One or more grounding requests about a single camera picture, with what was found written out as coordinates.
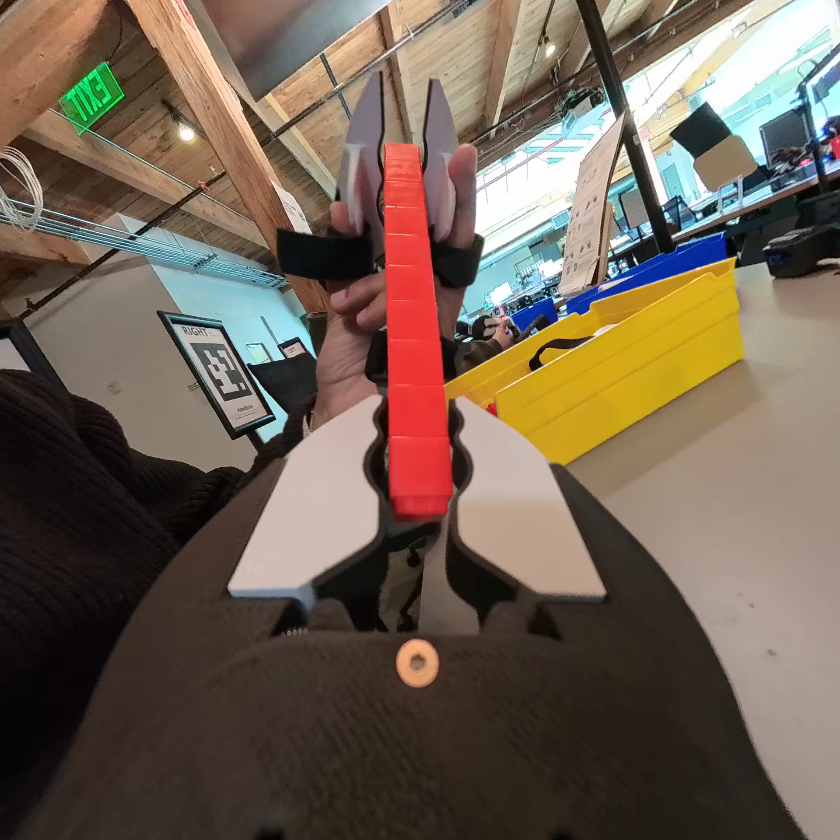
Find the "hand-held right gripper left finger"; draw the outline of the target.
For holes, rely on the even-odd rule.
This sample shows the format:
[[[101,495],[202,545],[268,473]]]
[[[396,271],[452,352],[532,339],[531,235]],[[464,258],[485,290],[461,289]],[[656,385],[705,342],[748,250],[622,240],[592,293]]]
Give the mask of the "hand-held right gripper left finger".
[[[290,453],[227,583],[231,597],[288,599],[305,614],[331,598],[377,607],[388,556],[370,460],[383,405],[367,397]]]

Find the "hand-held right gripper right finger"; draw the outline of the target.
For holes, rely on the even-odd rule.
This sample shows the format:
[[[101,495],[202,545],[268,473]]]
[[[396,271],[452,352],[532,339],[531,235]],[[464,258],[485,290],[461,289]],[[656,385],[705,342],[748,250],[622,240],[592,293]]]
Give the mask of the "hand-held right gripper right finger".
[[[464,601],[602,601],[606,588],[550,462],[460,396],[454,453],[465,483],[449,518],[447,581]]]

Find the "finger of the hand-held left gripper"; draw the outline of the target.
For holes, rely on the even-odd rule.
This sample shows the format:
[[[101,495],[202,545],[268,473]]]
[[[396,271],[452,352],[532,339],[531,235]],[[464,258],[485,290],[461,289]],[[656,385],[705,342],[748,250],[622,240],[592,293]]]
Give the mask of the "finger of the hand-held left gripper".
[[[344,142],[344,202],[357,232],[384,231],[385,112],[383,74],[371,74],[357,102]]]
[[[431,79],[423,127],[423,184],[427,221],[433,238],[448,238],[455,217],[456,192],[448,172],[458,137],[443,86]]]

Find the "red snap cube stick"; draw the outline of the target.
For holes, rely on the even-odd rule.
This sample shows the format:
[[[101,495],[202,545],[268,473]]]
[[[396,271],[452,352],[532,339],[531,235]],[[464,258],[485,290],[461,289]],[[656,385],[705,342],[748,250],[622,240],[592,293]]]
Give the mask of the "red snap cube stick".
[[[418,147],[384,147],[388,488],[401,522],[439,519],[453,494],[443,354]]]

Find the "yellow storage bin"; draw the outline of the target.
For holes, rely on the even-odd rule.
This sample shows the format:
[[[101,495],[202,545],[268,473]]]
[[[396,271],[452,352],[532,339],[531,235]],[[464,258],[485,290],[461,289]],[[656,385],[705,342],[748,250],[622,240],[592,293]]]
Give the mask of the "yellow storage bin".
[[[568,465],[743,358],[735,258],[595,301],[446,384]]]

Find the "black chair back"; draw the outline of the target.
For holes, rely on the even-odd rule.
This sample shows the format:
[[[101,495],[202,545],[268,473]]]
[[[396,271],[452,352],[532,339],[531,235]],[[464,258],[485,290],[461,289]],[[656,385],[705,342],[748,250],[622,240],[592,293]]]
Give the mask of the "black chair back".
[[[317,360],[309,353],[262,364],[249,363],[247,367],[286,414],[317,394]]]

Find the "framed marker sign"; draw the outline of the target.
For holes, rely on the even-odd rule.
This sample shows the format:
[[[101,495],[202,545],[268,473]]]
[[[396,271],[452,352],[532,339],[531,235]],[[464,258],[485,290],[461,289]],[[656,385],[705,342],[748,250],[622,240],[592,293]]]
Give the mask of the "framed marker sign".
[[[261,449],[258,431],[276,416],[223,323],[168,311],[157,311],[157,316],[226,434],[233,440],[246,438]]]

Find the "cardboard sheet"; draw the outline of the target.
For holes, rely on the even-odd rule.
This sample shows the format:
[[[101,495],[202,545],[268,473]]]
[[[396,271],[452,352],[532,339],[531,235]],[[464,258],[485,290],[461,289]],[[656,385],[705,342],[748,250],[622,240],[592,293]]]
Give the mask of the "cardboard sheet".
[[[622,147],[622,124],[615,120],[580,165],[566,230],[559,293],[572,299],[601,283],[612,230],[607,194]]]

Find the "black pole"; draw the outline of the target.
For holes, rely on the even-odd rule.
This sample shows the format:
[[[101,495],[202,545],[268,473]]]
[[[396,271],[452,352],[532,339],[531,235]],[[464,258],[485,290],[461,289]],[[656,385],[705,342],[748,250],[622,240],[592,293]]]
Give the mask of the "black pole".
[[[601,13],[595,1],[578,1],[577,6],[581,13],[581,20],[590,43],[592,56],[602,77],[606,97],[616,115],[616,120],[622,124],[622,142],[636,180],[637,189],[647,212],[654,241],[659,253],[671,253],[675,250],[675,244],[669,232],[665,213],[658,199],[650,168],[643,153],[623,82],[602,23]]]

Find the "blue storage bin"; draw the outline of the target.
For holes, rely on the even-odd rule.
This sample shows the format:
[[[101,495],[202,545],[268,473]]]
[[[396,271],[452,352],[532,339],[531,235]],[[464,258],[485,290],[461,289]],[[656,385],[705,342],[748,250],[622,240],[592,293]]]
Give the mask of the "blue storage bin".
[[[624,291],[630,291],[656,281],[682,275],[691,270],[716,264],[728,257],[727,236],[725,233],[689,241],[679,245],[676,251],[657,255],[640,266],[628,269],[615,278],[605,280],[598,286],[567,300],[567,315],[585,314],[592,303],[613,297]]]
[[[553,324],[559,320],[556,305],[551,297],[543,298],[534,302],[531,306],[513,313],[510,320],[518,331],[522,331],[540,314],[546,315]]]

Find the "green exit sign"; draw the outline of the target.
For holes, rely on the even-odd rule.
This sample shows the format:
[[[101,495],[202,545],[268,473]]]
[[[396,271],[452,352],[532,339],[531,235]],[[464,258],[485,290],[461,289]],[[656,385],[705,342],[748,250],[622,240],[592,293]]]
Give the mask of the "green exit sign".
[[[89,131],[124,99],[108,61],[93,67],[60,99],[59,106],[77,136]]]

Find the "black panel with cardboard board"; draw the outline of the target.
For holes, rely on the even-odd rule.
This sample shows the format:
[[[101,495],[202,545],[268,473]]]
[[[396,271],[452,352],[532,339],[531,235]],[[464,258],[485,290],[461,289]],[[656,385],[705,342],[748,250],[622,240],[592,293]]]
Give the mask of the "black panel with cardboard board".
[[[733,133],[707,102],[677,124],[669,137],[689,154],[709,193],[743,182],[760,169],[743,138]]]

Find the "long wooden desk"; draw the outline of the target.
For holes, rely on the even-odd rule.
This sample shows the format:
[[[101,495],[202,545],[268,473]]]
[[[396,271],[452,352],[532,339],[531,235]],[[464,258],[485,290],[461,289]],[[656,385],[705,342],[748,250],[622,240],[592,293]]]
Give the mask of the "long wooden desk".
[[[730,206],[725,206],[720,211],[716,209],[714,213],[702,217],[700,221],[681,229],[676,234],[672,234],[672,240],[674,244],[682,244],[693,238],[701,237],[706,235],[707,232],[718,229],[722,225],[729,224],[733,220],[756,214],[778,202],[786,201],[788,198],[817,188],[820,185],[821,182],[816,175],[789,184],[785,188],[775,192],[771,185],[764,185],[759,190],[746,196],[742,202],[735,202]]]

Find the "black device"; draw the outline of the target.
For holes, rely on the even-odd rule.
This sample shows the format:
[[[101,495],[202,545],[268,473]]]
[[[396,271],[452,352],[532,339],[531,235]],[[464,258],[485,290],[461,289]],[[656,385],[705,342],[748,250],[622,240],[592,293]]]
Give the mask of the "black device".
[[[839,257],[839,223],[796,228],[773,238],[763,258],[774,279],[793,279],[813,273],[827,259]]]

